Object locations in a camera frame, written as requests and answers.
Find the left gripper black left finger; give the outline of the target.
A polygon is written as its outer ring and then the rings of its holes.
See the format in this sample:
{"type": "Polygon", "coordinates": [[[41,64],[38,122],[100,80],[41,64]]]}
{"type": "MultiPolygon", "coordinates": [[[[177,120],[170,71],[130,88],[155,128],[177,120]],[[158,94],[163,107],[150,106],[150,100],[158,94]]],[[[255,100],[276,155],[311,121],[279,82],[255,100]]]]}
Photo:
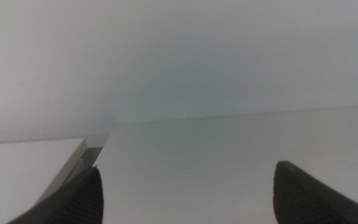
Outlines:
{"type": "Polygon", "coordinates": [[[90,167],[9,224],[102,224],[101,174],[90,167]]]}

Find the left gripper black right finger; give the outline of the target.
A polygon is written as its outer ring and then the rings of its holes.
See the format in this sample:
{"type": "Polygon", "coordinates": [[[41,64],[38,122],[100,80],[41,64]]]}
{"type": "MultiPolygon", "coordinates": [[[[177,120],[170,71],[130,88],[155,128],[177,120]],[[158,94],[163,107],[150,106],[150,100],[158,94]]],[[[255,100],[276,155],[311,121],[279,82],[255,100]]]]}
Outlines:
{"type": "Polygon", "coordinates": [[[358,203],[289,161],[273,177],[273,211],[278,223],[358,224],[358,203]]]}

